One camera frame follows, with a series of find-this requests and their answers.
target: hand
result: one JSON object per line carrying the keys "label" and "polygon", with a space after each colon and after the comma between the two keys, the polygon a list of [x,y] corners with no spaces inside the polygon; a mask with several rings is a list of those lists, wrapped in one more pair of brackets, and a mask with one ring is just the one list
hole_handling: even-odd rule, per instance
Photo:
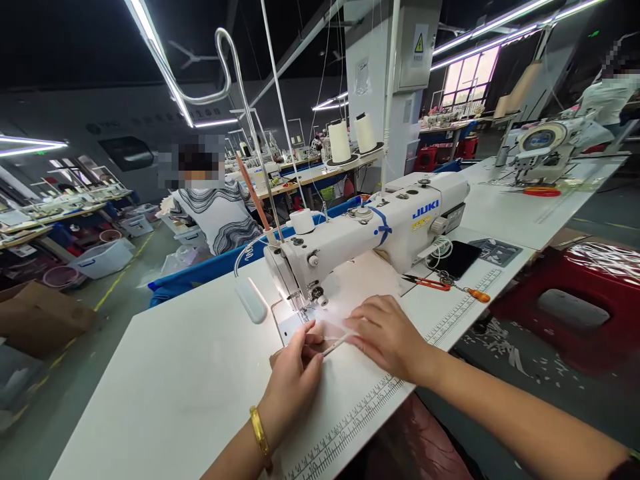
{"label": "hand", "polygon": [[422,338],[392,296],[366,299],[351,312],[345,325],[358,334],[347,342],[362,350],[380,368],[424,387],[437,380],[436,362],[444,352]]}
{"label": "hand", "polygon": [[308,333],[315,320],[305,323],[291,338],[273,366],[258,414],[271,451],[276,450],[296,418],[311,404],[322,376],[322,353],[308,344],[321,343],[322,335]]}

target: woman's right hand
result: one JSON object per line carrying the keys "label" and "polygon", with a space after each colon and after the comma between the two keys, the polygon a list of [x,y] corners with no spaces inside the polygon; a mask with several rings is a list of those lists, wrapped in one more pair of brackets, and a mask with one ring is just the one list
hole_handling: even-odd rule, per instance
{"label": "woman's right hand", "polygon": [[357,332],[347,342],[392,375],[415,385],[433,386],[445,352],[429,345],[390,296],[375,295],[351,312],[345,325]]}

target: juki logo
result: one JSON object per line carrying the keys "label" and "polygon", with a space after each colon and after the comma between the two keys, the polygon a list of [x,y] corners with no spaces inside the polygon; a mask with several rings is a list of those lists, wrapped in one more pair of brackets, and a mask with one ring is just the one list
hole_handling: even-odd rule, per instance
{"label": "juki logo", "polygon": [[424,215],[426,212],[431,211],[434,208],[438,208],[439,204],[440,204],[440,200],[436,200],[435,202],[426,204],[424,207],[419,208],[418,211],[413,214],[413,218],[418,218]]}

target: ceiling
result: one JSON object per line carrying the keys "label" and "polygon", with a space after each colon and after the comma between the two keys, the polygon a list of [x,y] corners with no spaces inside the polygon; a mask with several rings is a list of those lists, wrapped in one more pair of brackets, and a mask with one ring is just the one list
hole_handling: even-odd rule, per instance
{"label": "ceiling", "polygon": [[[328,1],[265,0],[276,62]],[[470,29],[481,16],[495,18],[524,1],[444,0],[441,22]],[[535,16],[553,11],[564,1],[550,2]],[[181,69],[188,56],[169,44],[177,42],[197,55],[216,55],[218,27],[227,28],[234,38],[244,80],[265,79],[271,73],[260,0],[146,0],[146,3],[178,82],[220,82],[217,61],[201,61]],[[336,25],[339,16],[334,15],[331,22]],[[453,33],[440,30],[437,45],[453,38]],[[342,29],[325,28],[283,78],[320,77],[325,52],[328,54],[325,75],[342,75],[344,60],[339,57],[344,51],[343,40]],[[8,2],[0,19],[0,41],[12,46],[3,52],[0,91],[162,82],[123,0]],[[465,44],[458,50],[469,46]]]}

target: woman's left hand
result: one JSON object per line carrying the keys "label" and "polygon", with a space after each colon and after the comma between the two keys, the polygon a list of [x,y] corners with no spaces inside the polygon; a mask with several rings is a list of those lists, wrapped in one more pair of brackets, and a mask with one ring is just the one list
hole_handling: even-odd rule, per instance
{"label": "woman's left hand", "polygon": [[[322,353],[308,344],[321,343],[323,337],[308,333],[315,320],[305,323],[294,334],[273,366],[258,413],[271,451],[276,450],[296,418],[312,402],[322,377]],[[311,359],[307,367],[303,358]]]}

